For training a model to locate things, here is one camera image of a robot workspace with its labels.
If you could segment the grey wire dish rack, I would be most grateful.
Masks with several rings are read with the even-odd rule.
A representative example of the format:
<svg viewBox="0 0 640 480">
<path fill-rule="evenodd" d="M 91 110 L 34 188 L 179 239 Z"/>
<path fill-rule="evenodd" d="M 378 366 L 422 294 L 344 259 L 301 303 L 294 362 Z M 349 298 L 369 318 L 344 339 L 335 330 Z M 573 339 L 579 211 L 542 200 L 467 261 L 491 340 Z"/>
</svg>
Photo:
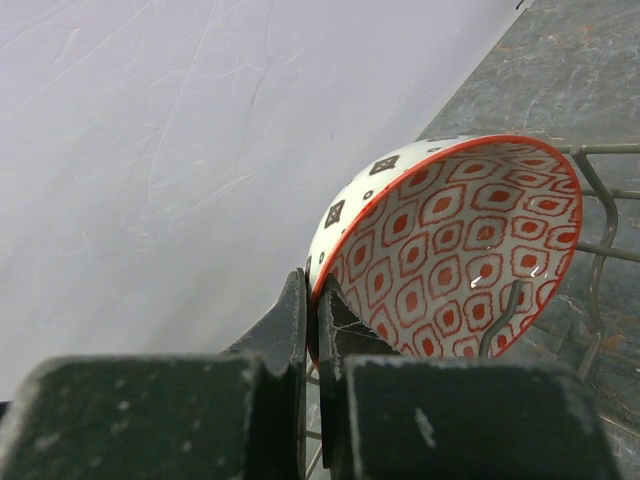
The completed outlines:
<svg viewBox="0 0 640 480">
<path fill-rule="evenodd" d="M 606 163 L 634 144 L 555 147 L 576 171 L 582 224 L 557 291 L 502 355 L 349 355 L 350 470 L 335 479 L 635 479 L 639 475 L 639 193 Z M 327 287 L 340 288 L 334 277 Z M 309 349 L 318 369 L 318 302 Z"/>
</svg>

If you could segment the green diamond pattern bowl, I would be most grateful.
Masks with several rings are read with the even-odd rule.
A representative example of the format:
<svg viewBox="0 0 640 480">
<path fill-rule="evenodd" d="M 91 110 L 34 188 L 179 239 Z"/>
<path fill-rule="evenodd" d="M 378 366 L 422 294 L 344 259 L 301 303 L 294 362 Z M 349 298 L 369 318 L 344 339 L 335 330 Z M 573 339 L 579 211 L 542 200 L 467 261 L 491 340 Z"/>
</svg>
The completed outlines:
<svg viewBox="0 0 640 480">
<path fill-rule="evenodd" d="M 576 171 L 513 134 L 422 140 L 382 155 L 334 197 L 307 254 L 310 298 L 334 277 L 349 307 L 396 351 L 506 352 L 565 276 L 582 224 Z"/>
</svg>

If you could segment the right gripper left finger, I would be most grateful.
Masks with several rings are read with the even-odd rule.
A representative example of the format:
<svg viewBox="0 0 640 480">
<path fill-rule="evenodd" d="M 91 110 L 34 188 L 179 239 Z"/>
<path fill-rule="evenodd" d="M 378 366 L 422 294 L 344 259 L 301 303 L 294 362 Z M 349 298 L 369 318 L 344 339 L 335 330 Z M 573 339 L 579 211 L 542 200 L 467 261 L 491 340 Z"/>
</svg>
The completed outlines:
<svg viewBox="0 0 640 480">
<path fill-rule="evenodd" d="M 252 406 L 247 473 L 302 473 L 306 455 L 306 277 L 291 271 L 267 313 L 229 353 L 250 353 L 263 376 Z"/>
</svg>

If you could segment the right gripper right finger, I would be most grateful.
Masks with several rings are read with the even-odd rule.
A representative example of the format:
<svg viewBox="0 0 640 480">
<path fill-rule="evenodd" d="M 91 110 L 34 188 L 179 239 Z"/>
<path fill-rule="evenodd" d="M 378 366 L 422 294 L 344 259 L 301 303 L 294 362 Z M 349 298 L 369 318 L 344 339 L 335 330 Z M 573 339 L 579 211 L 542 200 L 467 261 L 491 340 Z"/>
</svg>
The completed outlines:
<svg viewBox="0 0 640 480">
<path fill-rule="evenodd" d="M 323 466 L 329 470 L 350 470 L 348 404 L 342 381 L 344 361 L 349 355 L 396 352 L 350 308 L 338 287 L 324 289 L 317 319 Z"/>
</svg>

